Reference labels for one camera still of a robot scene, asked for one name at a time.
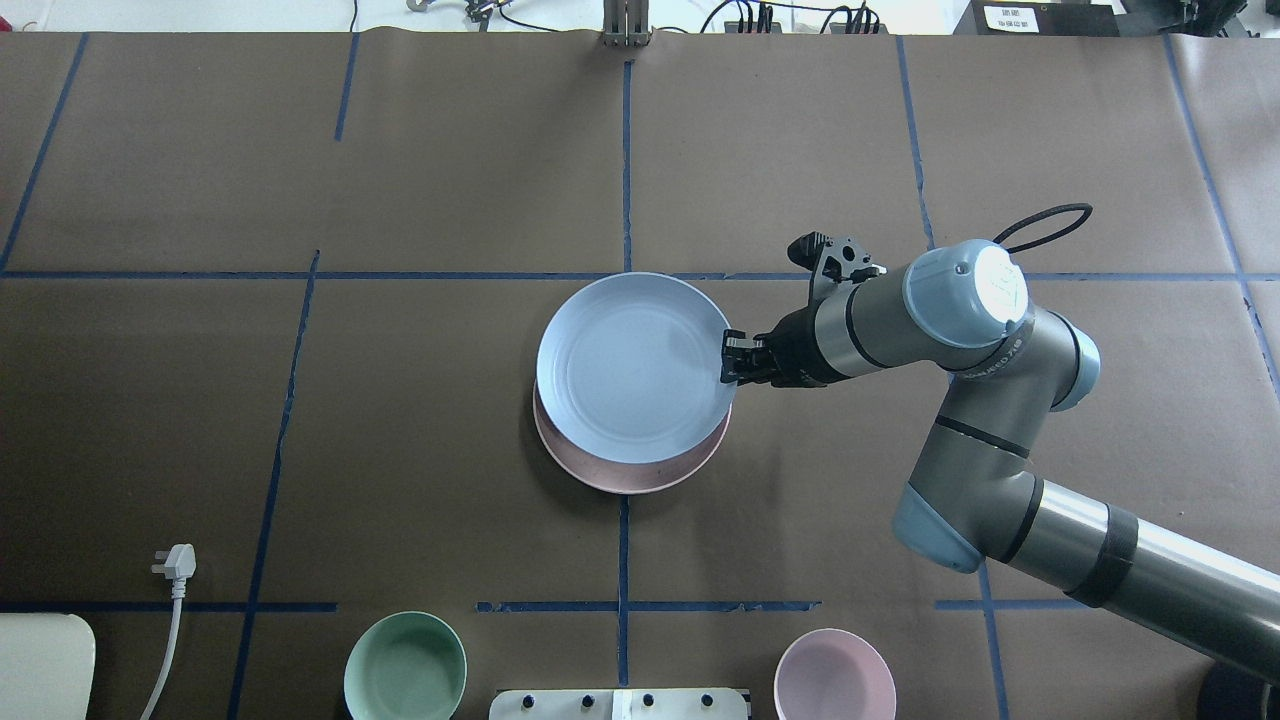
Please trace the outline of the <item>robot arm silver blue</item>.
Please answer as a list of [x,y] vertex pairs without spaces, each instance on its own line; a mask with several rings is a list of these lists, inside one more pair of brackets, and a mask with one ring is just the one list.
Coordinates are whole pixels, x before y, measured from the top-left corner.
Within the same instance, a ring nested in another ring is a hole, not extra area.
[[968,240],[890,270],[813,232],[787,255],[812,274],[806,305],[767,333],[724,331],[721,379],[817,388],[914,363],[948,373],[893,515],[904,546],[960,573],[995,560],[1277,683],[1276,574],[1029,469],[1046,418],[1093,389],[1101,359],[1032,302],[1005,247]]

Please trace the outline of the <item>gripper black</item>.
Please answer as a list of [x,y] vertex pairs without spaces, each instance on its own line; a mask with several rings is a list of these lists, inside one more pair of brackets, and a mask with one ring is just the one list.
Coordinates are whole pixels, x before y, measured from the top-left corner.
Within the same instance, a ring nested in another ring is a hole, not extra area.
[[809,309],[790,313],[772,331],[751,337],[724,329],[719,356],[723,384],[818,388],[831,383],[831,365],[818,348]]

